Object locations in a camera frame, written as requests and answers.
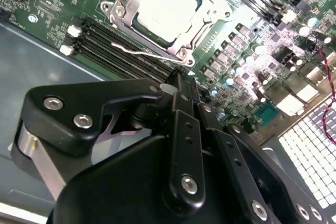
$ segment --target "perforated panel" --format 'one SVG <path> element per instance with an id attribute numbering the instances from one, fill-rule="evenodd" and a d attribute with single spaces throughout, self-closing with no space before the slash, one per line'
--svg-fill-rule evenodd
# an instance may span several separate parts
<path id="1" fill-rule="evenodd" d="M 280 143 L 322 208 L 336 203 L 336 146 L 324 134 L 326 100 L 290 129 Z M 328 132 L 336 138 L 336 105 L 327 116 Z"/>

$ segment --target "red wire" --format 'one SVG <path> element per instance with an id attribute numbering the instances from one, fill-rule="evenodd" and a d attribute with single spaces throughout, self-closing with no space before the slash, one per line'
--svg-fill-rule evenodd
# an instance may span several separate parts
<path id="1" fill-rule="evenodd" d="M 326 108 L 326 110 L 324 111 L 323 116 L 322 116 L 323 130 L 324 130 L 324 133 L 325 133 L 325 135 L 327 136 L 327 138 L 328 138 L 334 145 L 336 145 L 336 141 L 335 141 L 335 140 L 332 138 L 332 136 L 327 132 L 327 114 L 328 114 L 328 112 L 330 111 L 332 105 L 336 102 L 335 88 L 334 88 L 334 84 L 333 84 L 333 82 L 332 82 L 332 76 L 331 76 L 331 71 L 330 71 L 330 68 L 329 68 L 329 64 L 328 64 L 327 57 L 326 57 L 326 55 L 324 54 L 324 52 L 323 52 L 320 48 L 318 49 L 318 53 L 319 53 L 319 55 L 322 56 L 323 59 L 324 59 L 325 69 L 326 69 L 326 71 L 327 71 L 328 81 L 329 81 L 329 85 L 330 85 L 331 93 L 332 93 L 331 102 L 330 102 L 330 104 L 327 106 L 327 108 Z"/>

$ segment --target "silver screw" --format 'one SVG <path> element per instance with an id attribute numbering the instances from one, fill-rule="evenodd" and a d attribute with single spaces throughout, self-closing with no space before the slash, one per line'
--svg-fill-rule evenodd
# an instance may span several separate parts
<path id="1" fill-rule="evenodd" d="M 158 92 L 158 89 L 157 89 L 156 87 L 154 87 L 154 86 L 150 86 L 149 88 L 150 88 L 150 90 L 152 90 L 153 92 Z"/>
<path id="2" fill-rule="evenodd" d="M 92 118 L 88 115 L 79 114 L 76 115 L 73 120 L 74 124 L 82 129 L 89 129 L 93 125 Z"/>
<path id="3" fill-rule="evenodd" d="M 318 220 L 322 220 L 321 214 L 314 207 L 310 206 L 310 210 Z"/>
<path id="4" fill-rule="evenodd" d="M 32 23 L 37 23 L 38 22 L 38 17 L 35 14 L 29 14 L 28 15 L 28 20 Z"/>
<path id="5" fill-rule="evenodd" d="M 117 6 L 115 11 L 118 17 L 122 17 L 125 14 L 125 8 L 123 6 Z"/>
<path id="6" fill-rule="evenodd" d="M 259 219 L 266 221 L 268 216 L 265 208 L 255 200 L 252 201 L 251 205 L 253 212 L 259 217 Z"/>
<path id="7" fill-rule="evenodd" d="M 207 105 L 205 105 L 205 106 L 204 106 L 204 109 L 205 109 L 205 111 L 206 111 L 206 112 L 209 112 L 209 113 L 211 112 L 211 109 L 210 109 L 210 107 L 209 107 L 209 106 L 207 106 Z"/>
<path id="8" fill-rule="evenodd" d="M 233 128 L 233 130 L 234 130 L 235 132 L 237 132 L 237 133 L 240 133 L 240 132 L 241 132 L 241 131 L 240 131 L 240 128 L 238 128 L 238 127 L 235 126 L 235 125 L 233 125 L 232 128 Z"/>
<path id="9" fill-rule="evenodd" d="M 63 102 L 56 97 L 48 97 L 43 101 L 43 105 L 49 110 L 60 110 Z"/>
<path id="10" fill-rule="evenodd" d="M 185 95 L 181 94 L 181 97 L 184 101 L 189 101 L 188 97 L 186 97 Z"/>
<path id="11" fill-rule="evenodd" d="M 179 55 L 182 59 L 184 59 L 185 57 L 188 56 L 188 52 L 187 52 L 187 50 L 185 50 L 185 49 L 181 49 L 180 52 L 178 53 L 178 55 Z"/>
<path id="12" fill-rule="evenodd" d="M 308 212 L 301 205 L 297 204 L 296 207 L 298 208 L 302 217 L 304 217 L 306 220 L 310 219 Z"/>
<path id="13" fill-rule="evenodd" d="M 108 4 L 103 4 L 102 9 L 103 9 L 103 11 L 107 12 L 109 10 L 109 5 Z"/>
<path id="14" fill-rule="evenodd" d="M 189 194 L 196 194 L 198 191 L 198 186 L 196 181 L 190 177 L 190 176 L 183 176 L 182 180 L 182 187 L 184 188 L 184 190 L 186 190 L 187 193 Z"/>

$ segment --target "motherboard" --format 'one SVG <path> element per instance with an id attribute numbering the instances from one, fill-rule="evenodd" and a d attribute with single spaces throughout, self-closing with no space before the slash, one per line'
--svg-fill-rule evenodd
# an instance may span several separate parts
<path id="1" fill-rule="evenodd" d="M 180 68 L 196 79 L 201 100 L 223 125 L 239 123 L 254 133 L 279 116 L 303 115 L 320 95 L 325 58 L 336 69 L 335 5 L 336 0 L 0 0 L 0 21 L 111 80 L 150 78 L 160 84 Z"/>

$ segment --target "cpu socket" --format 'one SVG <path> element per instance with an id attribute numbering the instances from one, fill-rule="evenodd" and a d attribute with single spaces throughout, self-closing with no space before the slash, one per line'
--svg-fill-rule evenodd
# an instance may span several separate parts
<path id="1" fill-rule="evenodd" d="M 167 60 L 193 66 L 193 51 L 218 20 L 231 20 L 226 0 L 115 0 L 100 5 L 121 31 Z"/>

